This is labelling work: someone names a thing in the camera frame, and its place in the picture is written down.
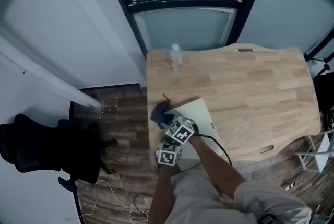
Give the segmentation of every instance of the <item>water bottle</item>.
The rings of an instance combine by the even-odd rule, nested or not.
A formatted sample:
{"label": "water bottle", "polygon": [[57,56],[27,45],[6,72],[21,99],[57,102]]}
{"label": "water bottle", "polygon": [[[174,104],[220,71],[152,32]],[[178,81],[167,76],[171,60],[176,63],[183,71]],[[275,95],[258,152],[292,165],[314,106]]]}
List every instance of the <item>water bottle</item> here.
{"label": "water bottle", "polygon": [[170,54],[171,54],[173,70],[175,72],[180,71],[182,66],[182,51],[180,49],[180,46],[178,44],[172,45],[172,50]]}

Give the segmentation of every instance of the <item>white cable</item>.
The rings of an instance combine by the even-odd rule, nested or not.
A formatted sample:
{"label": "white cable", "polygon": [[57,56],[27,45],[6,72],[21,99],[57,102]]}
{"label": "white cable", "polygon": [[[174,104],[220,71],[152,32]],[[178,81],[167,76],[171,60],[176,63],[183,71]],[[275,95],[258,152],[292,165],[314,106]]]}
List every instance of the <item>white cable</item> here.
{"label": "white cable", "polygon": [[147,219],[133,219],[133,220],[129,220],[129,221],[127,222],[127,224],[129,224],[129,223],[134,224],[132,221],[145,221],[145,222],[148,222]]}
{"label": "white cable", "polygon": [[129,223],[134,224],[132,221],[145,221],[145,222],[148,222],[148,215],[145,212],[143,212],[143,213],[146,215],[147,219],[131,219],[131,213],[133,211],[137,211],[137,210],[131,210],[130,211],[130,213],[129,213],[130,220],[127,222],[127,224],[129,224]]}
{"label": "white cable", "polygon": [[[95,183],[95,204],[94,204],[94,208],[93,208],[93,210],[92,210],[91,213],[89,213],[89,214],[83,214],[83,215],[81,215],[79,218],[81,218],[81,217],[83,217],[83,216],[91,215],[91,214],[94,212],[94,210],[95,210],[95,208],[96,208],[96,202],[97,202],[97,197],[96,197],[96,189],[97,189],[97,187],[96,187],[96,184],[97,184],[98,182],[100,182],[100,181],[103,181],[103,182],[105,182],[106,184],[109,185],[110,190],[111,190],[111,192],[113,193],[115,199],[116,199],[117,201],[119,201],[121,204],[126,205],[126,206],[135,206],[134,204],[133,204],[133,205],[132,205],[132,204],[127,204],[127,203],[123,203],[122,201],[118,200],[117,197],[116,197],[116,195],[114,194],[114,191],[113,191],[113,189],[111,188],[111,186],[110,186],[110,184],[109,184],[108,181],[105,181],[105,180],[98,180],[98,181],[96,181],[96,183]],[[146,205],[136,205],[136,206],[146,207],[146,208],[149,210],[149,208],[148,208]],[[129,220],[128,224],[129,224],[130,222],[131,222],[132,224],[134,224],[132,221],[148,221],[148,220],[147,220],[147,219],[148,219],[148,215],[147,215],[144,211],[141,211],[141,210],[138,210],[138,211],[141,212],[141,213],[144,213],[144,214],[146,215],[147,219],[133,219],[133,220],[132,220],[132,219],[131,219],[131,212],[132,212],[132,211],[137,211],[137,210],[131,210],[131,211],[130,211],[130,213],[129,213],[130,220]]]}

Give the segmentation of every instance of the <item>wooden tabletop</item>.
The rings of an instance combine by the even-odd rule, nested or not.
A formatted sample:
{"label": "wooden tabletop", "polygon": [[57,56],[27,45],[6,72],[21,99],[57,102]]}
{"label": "wooden tabletop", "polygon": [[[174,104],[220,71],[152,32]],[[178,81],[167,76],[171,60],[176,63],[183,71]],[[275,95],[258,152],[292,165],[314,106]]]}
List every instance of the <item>wooden tabletop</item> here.
{"label": "wooden tabletop", "polygon": [[[297,48],[233,44],[183,52],[178,73],[172,69],[168,50],[151,51],[147,55],[149,118],[165,100],[163,93],[173,108],[203,98],[232,160],[263,160],[297,138],[320,131],[313,82]],[[149,120],[152,156],[162,136]]]}

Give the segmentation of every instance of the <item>beige pants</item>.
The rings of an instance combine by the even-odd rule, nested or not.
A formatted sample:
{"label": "beige pants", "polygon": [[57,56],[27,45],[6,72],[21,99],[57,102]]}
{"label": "beige pants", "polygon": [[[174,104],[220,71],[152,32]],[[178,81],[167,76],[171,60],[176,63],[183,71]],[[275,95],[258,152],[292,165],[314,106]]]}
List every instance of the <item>beige pants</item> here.
{"label": "beige pants", "polygon": [[269,179],[249,181],[235,191],[234,209],[221,203],[202,166],[172,177],[174,208],[166,224],[252,223],[266,214],[283,223],[309,223],[311,210]]}

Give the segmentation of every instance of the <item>black office chair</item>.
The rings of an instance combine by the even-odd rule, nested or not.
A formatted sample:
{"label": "black office chair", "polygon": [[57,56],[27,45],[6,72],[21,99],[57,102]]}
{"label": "black office chair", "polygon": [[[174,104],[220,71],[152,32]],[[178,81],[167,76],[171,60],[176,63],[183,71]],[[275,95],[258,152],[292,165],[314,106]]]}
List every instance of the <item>black office chair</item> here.
{"label": "black office chair", "polygon": [[[323,113],[325,130],[334,128],[334,96],[331,88],[331,82],[334,81],[334,72],[325,75],[317,75],[313,79],[315,93],[317,95],[319,111]],[[329,140],[332,140],[334,132],[328,133]]]}
{"label": "black office chair", "polygon": [[0,125],[0,154],[21,173],[62,168],[70,180],[59,177],[60,185],[76,192],[78,179],[97,181],[100,166],[108,174],[115,173],[101,161],[101,151],[117,141],[102,142],[96,130],[96,124],[85,131],[70,120],[59,120],[58,127],[50,128],[18,114],[12,124]]}

